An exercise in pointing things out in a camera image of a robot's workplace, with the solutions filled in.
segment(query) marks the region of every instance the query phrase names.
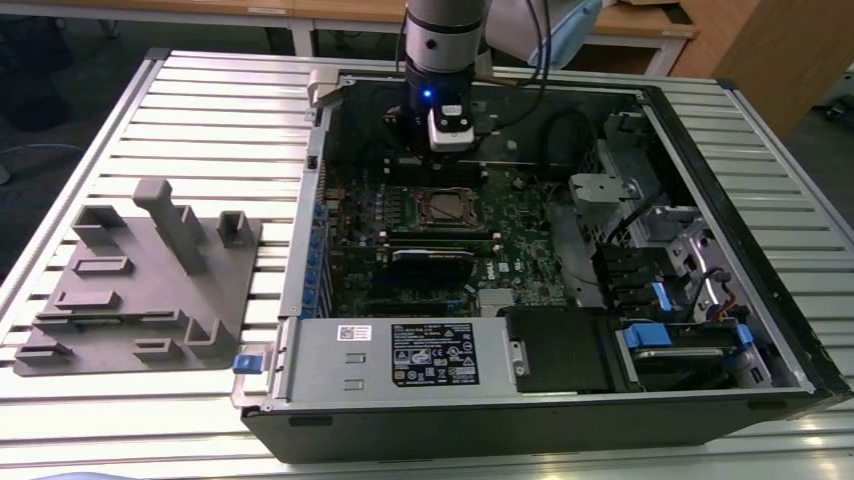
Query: gray floor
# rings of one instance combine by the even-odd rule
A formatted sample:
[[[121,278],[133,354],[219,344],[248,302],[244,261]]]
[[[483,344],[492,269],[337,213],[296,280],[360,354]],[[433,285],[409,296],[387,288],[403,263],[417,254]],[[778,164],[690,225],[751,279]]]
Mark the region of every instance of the gray floor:
[[[108,40],[89,20],[68,20],[65,40],[74,52],[74,64],[54,75],[54,82],[69,103],[72,118],[41,133],[14,131],[0,119],[0,151],[30,143],[65,143],[86,147],[109,114],[133,71],[151,47],[240,53],[292,53],[287,32],[260,28],[120,24],[121,36]],[[320,53],[327,56],[391,59],[393,35],[363,34],[348,38],[357,48],[321,33]],[[827,123],[811,113],[786,144],[804,169],[824,190],[850,223],[854,222],[854,133]],[[52,204],[78,155],[65,151],[22,151],[0,157],[12,180],[0,186],[0,280],[29,240]]]

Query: blue tab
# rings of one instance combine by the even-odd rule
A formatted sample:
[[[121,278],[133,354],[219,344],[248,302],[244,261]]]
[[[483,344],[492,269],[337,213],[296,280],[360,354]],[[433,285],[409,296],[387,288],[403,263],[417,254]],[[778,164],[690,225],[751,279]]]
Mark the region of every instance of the blue tab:
[[[628,348],[670,347],[672,341],[662,323],[635,323],[623,330]]]
[[[231,369],[237,374],[259,375],[264,371],[264,357],[240,354],[235,356],[235,364]]]
[[[655,290],[655,295],[658,295],[658,303],[662,306],[662,310],[664,312],[672,311],[672,303],[670,303],[670,298],[667,298],[667,291],[664,290],[662,282],[652,283],[652,290]]]
[[[742,341],[742,346],[747,346],[752,343],[752,333],[750,333],[750,328],[747,325],[738,324],[738,328],[735,329],[735,333],[738,333],[738,339]]]

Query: wire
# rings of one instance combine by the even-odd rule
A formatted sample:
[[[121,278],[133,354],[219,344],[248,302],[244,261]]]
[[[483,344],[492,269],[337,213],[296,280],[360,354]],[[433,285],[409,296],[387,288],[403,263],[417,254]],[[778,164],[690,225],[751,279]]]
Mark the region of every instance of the wire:
[[[628,214],[628,216],[623,218],[620,222],[616,224],[616,227],[614,227],[614,230],[611,230],[611,233],[608,233],[608,236],[604,239],[606,244],[611,243],[611,241],[614,240],[619,232],[623,231],[626,228],[628,228],[628,225],[631,225],[634,221],[638,219],[638,217],[643,215],[643,212],[646,212],[650,209],[650,207],[652,206],[652,204],[663,194],[664,194],[664,186],[659,185],[658,190],[655,190],[655,193],[648,197],[646,197],[643,202],[640,202],[640,205],[638,205],[638,208],[635,208],[634,212],[631,212],[631,214]]]
[[[732,306],[735,306],[735,292],[730,290],[726,283],[727,282],[720,282],[720,289],[723,290],[723,293],[726,293],[730,298],[727,298],[726,303],[720,306],[720,308],[718,309],[712,317],[712,321],[715,322],[719,322],[720,320],[723,320],[723,316],[726,315],[726,312],[728,312]]]
[[[566,265],[563,263],[563,258],[560,257],[557,257],[557,264],[560,265],[560,271],[568,273],[575,280],[578,280],[582,283],[586,283],[587,285],[592,285],[594,287],[602,287],[600,283],[596,283],[592,280],[587,280],[586,278],[579,276],[575,272],[572,272],[572,270],[566,268]]]
[[[400,31],[397,32],[397,43],[395,44],[395,73],[400,73],[400,43],[403,42],[403,31],[405,30],[405,19],[409,11],[403,12],[403,20],[400,21]]]
[[[536,158],[537,158],[537,162],[544,163],[543,167],[548,167],[552,163],[548,155],[548,152],[549,152],[548,147],[549,147],[549,139],[555,130],[555,125],[557,125],[557,122],[560,121],[560,119],[570,118],[570,117],[579,118],[583,123],[584,136],[587,137],[586,142],[588,142],[583,151],[583,155],[584,155],[583,158],[587,158],[591,154],[596,153],[596,148],[598,148],[596,146],[599,143],[599,134],[596,133],[596,127],[590,121],[590,117],[584,114],[584,112],[575,109],[574,107],[564,108],[556,111],[555,113],[552,113],[545,118],[536,132],[537,148],[539,148]],[[571,133],[572,137],[576,135],[576,132],[579,130],[580,129],[578,128],[572,128],[570,130],[568,133]],[[568,149],[568,154],[571,157],[575,157],[576,155],[582,154],[582,152],[576,152],[575,146],[576,145],[584,146],[584,143],[582,143],[580,140],[576,141],[575,138],[570,138],[568,141],[572,145],[572,147],[570,147]]]
[[[703,293],[703,285],[706,284],[706,281],[715,273],[722,271],[723,269],[720,267],[711,267],[708,270],[703,272],[703,276],[699,278],[696,289],[691,294],[691,297],[684,309],[684,318],[682,319],[683,323],[691,323],[691,317],[694,316],[694,309],[696,308],[696,302],[699,301],[699,296]]]
[[[551,11],[548,9],[548,0],[543,0],[543,15],[545,16],[545,59],[544,61],[539,62],[540,63],[540,68],[543,69],[541,71],[541,81],[540,81],[540,85],[539,85],[539,90],[536,92],[536,98],[533,99],[533,103],[531,103],[531,106],[528,107],[528,109],[521,112],[521,115],[519,115],[516,118],[511,119],[507,122],[499,122],[495,130],[501,130],[503,128],[509,127],[511,125],[515,125],[516,123],[519,123],[521,120],[524,120],[539,108],[539,105],[543,103],[543,97],[545,96],[545,84],[548,83],[548,68],[551,66]],[[536,14],[533,15],[533,19],[536,22],[539,22],[539,19],[536,18]]]
[[[80,153],[85,152],[82,148],[74,147],[73,145],[64,145],[61,143],[33,143],[32,145],[21,145],[20,147],[8,148],[0,151],[0,155],[5,155],[8,153],[17,152],[18,150],[26,150],[26,149],[45,149],[45,150],[65,149],[65,150],[74,150]]]
[[[539,28],[539,19],[536,18],[536,10],[533,9],[533,3],[531,0],[524,0],[524,3],[528,6],[528,13],[531,14],[531,21],[533,22],[533,29],[536,30],[536,66],[533,67],[533,73],[531,74],[531,78],[520,81],[516,86],[527,87],[533,82],[536,82],[536,77],[539,77],[539,73],[543,68],[543,30]]]

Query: slotted metal surface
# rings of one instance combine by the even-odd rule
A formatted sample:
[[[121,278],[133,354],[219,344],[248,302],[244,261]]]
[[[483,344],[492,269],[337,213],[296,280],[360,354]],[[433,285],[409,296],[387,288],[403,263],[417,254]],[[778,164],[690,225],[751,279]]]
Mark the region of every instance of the slotted metal surface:
[[[124,100],[92,154],[70,203],[140,213],[136,179],[172,179],[176,202],[199,216],[244,210],[264,220],[241,340],[273,340],[277,296],[309,124],[304,86],[319,65],[385,69],[387,63],[173,52],[149,62],[139,95]],[[527,74],[505,70],[508,75]],[[827,351],[854,380],[851,234],[778,150],[736,96],[704,80],[555,74],[594,83],[662,88],[766,250]],[[432,462],[284,465],[248,434],[232,408],[229,371],[20,378],[10,362],[45,304],[76,236],[49,232],[0,323],[0,478],[70,471],[144,478],[321,476],[400,478],[844,478],[854,471],[854,404],[795,421],[756,425],[702,447]],[[248,390],[261,392],[263,376]],[[583,432],[567,432],[567,435]]]

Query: wooden desk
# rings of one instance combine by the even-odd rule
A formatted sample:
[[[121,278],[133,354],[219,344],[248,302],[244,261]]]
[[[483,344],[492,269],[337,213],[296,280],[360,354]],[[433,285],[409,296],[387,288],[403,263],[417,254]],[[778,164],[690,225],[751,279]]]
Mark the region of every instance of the wooden desk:
[[[0,13],[289,28],[296,55],[315,56],[317,30],[396,33],[405,0],[0,0]],[[599,15],[591,45],[655,50],[647,75],[667,75],[696,28],[656,7],[618,4]]]
[[[293,0],[0,0],[0,14],[288,28]]]
[[[315,30],[397,32],[404,9],[405,0],[293,0],[291,29],[296,54],[313,56]],[[674,24],[658,7],[616,4],[602,10],[594,34],[584,43],[654,49],[646,74],[663,76],[696,33],[694,25]]]

